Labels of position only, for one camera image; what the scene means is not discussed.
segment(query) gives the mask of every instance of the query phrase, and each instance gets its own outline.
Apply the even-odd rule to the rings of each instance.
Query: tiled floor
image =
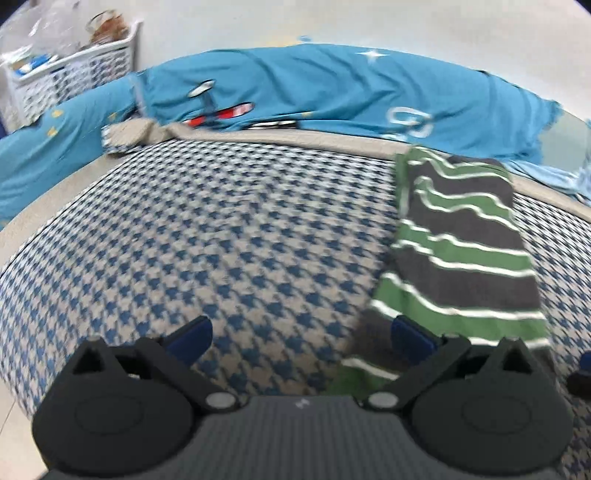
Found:
[[[0,381],[0,480],[34,480],[46,468],[31,435],[31,422]]]

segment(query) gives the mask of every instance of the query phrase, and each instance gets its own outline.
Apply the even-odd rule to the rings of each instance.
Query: blue bedsheet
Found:
[[[150,68],[139,81],[147,114],[162,124],[203,117],[200,125],[239,130],[295,119],[302,129],[536,164],[538,136],[561,111],[487,73],[337,45],[209,51]],[[228,118],[226,109],[245,105]]]
[[[161,124],[225,130],[293,120],[301,129],[386,138],[469,157],[541,161],[556,102],[458,65],[321,44],[216,50],[90,90],[0,140],[0,229],[102,154],[100,129],[141,99]]]
[[[548,165],[533,165],[525,161],[507,161],[505,167],[511,173],[535,180],[574,200],[591,206],[591,164],[586,160],[575,172],[564,171]]]
[[[103,154],[102,126],[135,109],[129,77],[45,112],[30,127],[0,140],[0,230],[54,185]]]

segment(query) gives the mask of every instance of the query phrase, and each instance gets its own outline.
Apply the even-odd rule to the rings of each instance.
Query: white laundry basket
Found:
[[[138,27],[135,22],[123,40],[88,48],[22,77],[2,65],[0,117],[6,132],[31,125],[48,108],[131,72]]]

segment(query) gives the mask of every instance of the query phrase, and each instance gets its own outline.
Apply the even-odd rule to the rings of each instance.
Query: star print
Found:
[[[377,59],[378,57],[387,57],[388,56],[385,53],[380,53],[375,50],[359,51],[359,52],[356,52],[356,54],[357,55],[365,55],[365,57],[368,59],[369,63],[375,62],[375,59]]]

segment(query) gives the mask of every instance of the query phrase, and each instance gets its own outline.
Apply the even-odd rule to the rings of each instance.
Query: green and gray striped towel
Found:
[[[393,375],[388,368],[401,368],[390,346],[398,315],[474,345],[519,337],[549,358],[535,271],[503,166],[415,147],[398,156],[395,175],[399,221],[390,263],[361,318],[354,356],[328,393],[363,396]]]

